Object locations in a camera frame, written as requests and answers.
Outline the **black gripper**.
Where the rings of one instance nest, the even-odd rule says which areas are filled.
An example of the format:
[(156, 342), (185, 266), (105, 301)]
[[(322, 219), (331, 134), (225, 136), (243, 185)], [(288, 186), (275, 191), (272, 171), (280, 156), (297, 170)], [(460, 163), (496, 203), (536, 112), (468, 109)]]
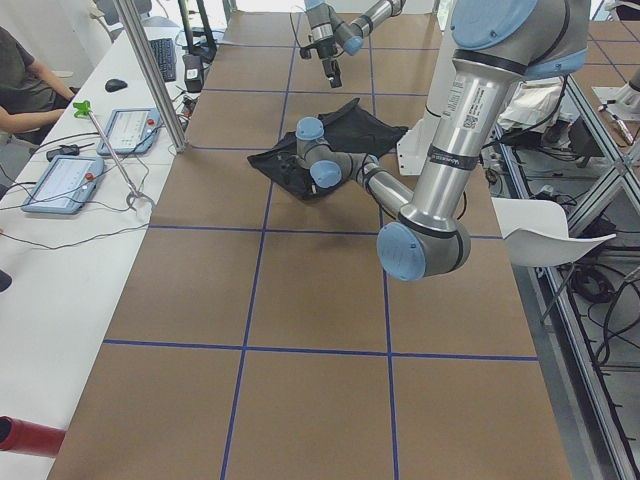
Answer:
[(341, 74), (339, 73), (339, 64), (336, 59), (337, 49), (333, 42), (317, 42), (316, 51), (322, 63), (324, 73), (331, 75), (328, 81), (331, 88), (340, 88), (342, 86)]

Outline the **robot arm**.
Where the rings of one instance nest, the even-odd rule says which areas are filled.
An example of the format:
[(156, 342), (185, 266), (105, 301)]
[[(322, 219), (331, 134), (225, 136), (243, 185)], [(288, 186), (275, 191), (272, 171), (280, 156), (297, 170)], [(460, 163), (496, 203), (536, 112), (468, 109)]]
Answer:
[(376, 241), (383, 269), (402, 281), (449, 273), (471, 241), (455, 211), (511, 86), (566, 76), (586, 59), (587, 1), (458, 1), (449, 30), (455, 77), (410, 190), (368, 153), (334, 150), (319, 119), (296, 127), (299, 165), (321, 188), (360, 184), (392, 217)]
[(377, 1), (350, 23), (344, 21), (326, 1), (305, 1), (305, 14), (310, 26), (310, 43), (300, 48), (300, 56), (310, 59), (316, 51), (323, 71), (332, 88), (342, 86), (338, 63), (340, 52), (354, 56), (362, 48), (364, 39), (386, 19), (402, 13), (405, 1)]

